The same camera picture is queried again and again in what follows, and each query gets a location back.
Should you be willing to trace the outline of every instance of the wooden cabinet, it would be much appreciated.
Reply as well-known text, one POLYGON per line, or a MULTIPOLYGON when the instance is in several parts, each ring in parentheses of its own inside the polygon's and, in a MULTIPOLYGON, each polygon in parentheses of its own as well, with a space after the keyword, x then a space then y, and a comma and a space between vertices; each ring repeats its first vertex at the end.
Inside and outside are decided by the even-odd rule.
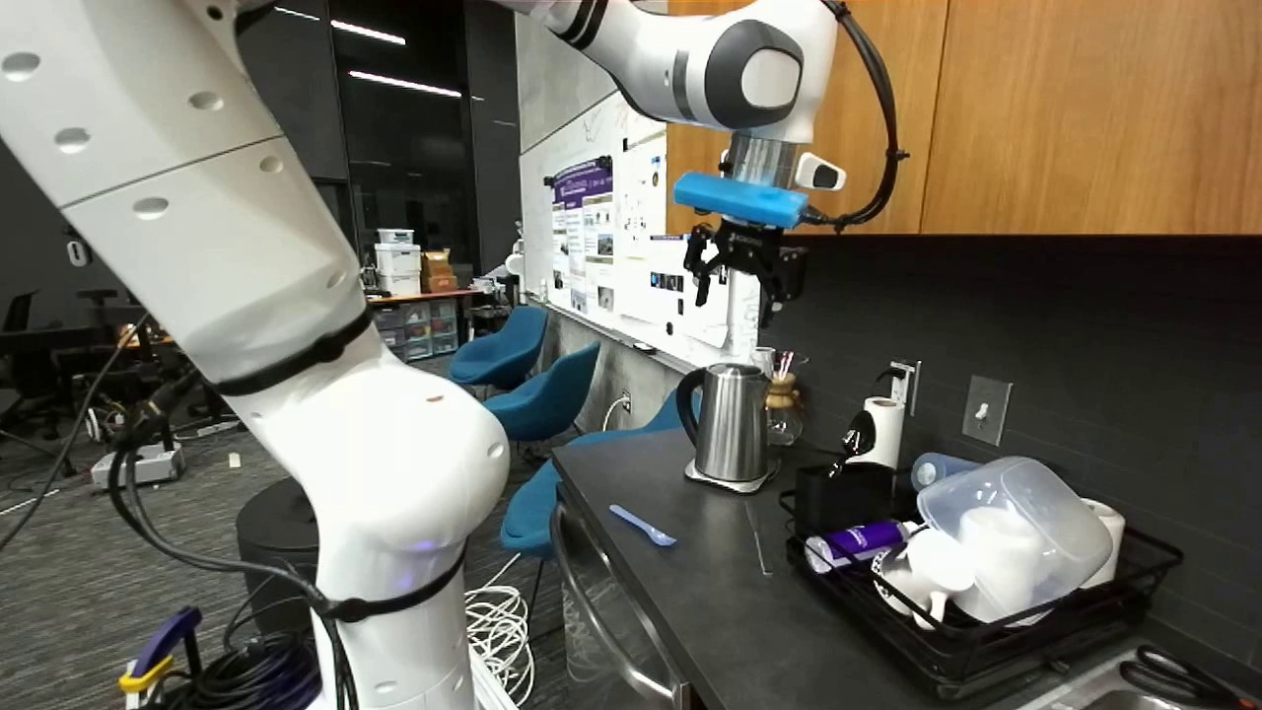
MULTIPOLYGON (((745 0, 670 0, 674 16, 714 16, 726 8, 741 8, 745 0)), ((852 0, 856 20, 879 47, 895 99, 899 99, 899 138, 911 154, 899 174, 899 189, 891 205, 864 225, 860 233, 915 233, 923 209, 923 181, 931 158, 931 118, 935 118, 935 87, 939 87, 939 55, 947 32, 947 0, 852 0)), ((678 174, 714 174, 718 154, 730 134, 670 126, 666 130, 666 178, 674 185, 678 174)), ((812 154, 848 170, 848 185, 840 193, 812 193, 812 205, 824 213, 848 213, 864 205, 883 174, 883 118, 864 75, 864 63, 848 36, 836 36, 836 59, 828 79, 828 99, 816 118, 812 154)), ((698 217, 690 209, 670 205, 666 229, 686 233, 698 217)))
MULTIPOLYGON (((722 12, 741 0, 670 0, 722 12)), ((903 122, 895 201, 856 233, 1262 233, 1258 0, 852 0, 903 122)), ((726 134, 670 126, 670 178, 726 134)), ((872 197, 883 122, 840 36, 816 154, 872 197)), ((698 217, 670 209, 670 233, 698 217)))
POLYGON ((1258 233, 1258 0, 950 0, 927 233, 1258 233))

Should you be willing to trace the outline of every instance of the white container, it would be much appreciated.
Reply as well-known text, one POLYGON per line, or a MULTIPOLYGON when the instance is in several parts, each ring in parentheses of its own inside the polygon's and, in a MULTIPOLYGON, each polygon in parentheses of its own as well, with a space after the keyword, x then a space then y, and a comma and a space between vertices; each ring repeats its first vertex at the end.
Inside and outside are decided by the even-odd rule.
POLYGON ((954 473, 923 489, 915 509, 974 556, 978 584, 954 604, 982 623, 1077 592, 1112 552, 1100 517, 1033 458, 954 473))
POLYGON ((418 245, 375 245, 383 292, 418 296, 422 292, 422 249, 418 245))
POLYGON ((418 245, 418 229, 379 229, 379 245, 418 245))

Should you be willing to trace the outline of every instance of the white cup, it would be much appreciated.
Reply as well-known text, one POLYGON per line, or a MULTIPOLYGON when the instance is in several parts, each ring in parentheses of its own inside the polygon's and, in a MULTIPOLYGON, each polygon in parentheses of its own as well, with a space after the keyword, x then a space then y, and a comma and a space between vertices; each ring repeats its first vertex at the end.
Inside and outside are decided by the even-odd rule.
POLYGON ((947 619, 947 600, 974 588, 978 580, 966 548, 939 529, 923 529, 907 540, 907 548, 876 556, 872 576, 899 592, 891 596, 883 584, 876 584, 879 600, 891 611, 911 615, 923 631, 935 631, 935 623, 947 619))
POLYGON ((978 584, 954 596, 966 615, 994 623, 1033 607, 1033 592, 1041 584, 1041 536, 1025 517, 1014 509, 970 509, 958 517, 958 544, 978 568, 978 584))
POLYGON ((1104 564, 1096 568, 1096 576, 1088 576, 1081 584, 1081 588, 1100 588, 1100 584, 1112 584, 1112 576, 1116 576, 1116 556, 1120 556, 1120 540, 1124 540, 1128 517, 1116 513, 1112 505, 1104 505, 1104 501, 1092 501, 1092 497, 1085 497, 1081 505, 1088 505, 1100 517, 1100 525, 1108 529, 1108 544, 1112 544, 1104 564))

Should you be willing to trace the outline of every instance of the countertop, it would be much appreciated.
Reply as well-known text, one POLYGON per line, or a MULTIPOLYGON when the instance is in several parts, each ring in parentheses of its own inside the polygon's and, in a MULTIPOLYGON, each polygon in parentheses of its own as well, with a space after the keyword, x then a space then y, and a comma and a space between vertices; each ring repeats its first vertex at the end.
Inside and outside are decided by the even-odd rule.
POLYGON ((994 710, 1061 682, 1045 675, 939 702, 789 568, 793 529, 777 501, 785 469, 757 497, 737 497, 686 481, 686 462, 690 442, 678 430, 556 450, 564 505, 607 548, 615 576, 659 623, 666 655, 710 710, 994 710), (627 505, 678 544, 647 544, 607 505, 627 505))

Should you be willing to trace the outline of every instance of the box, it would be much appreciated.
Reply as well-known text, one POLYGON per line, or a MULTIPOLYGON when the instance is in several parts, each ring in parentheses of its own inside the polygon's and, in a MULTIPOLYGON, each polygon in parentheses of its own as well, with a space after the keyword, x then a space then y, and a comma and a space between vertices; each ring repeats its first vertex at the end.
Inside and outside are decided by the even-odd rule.
POLYGON ((418 245, 418 229, 379 229, 379 245, 418 245))
POLYGON ((379 276, 390 296, 422 292, 422 249, 418 245, 375 245, 379 276))

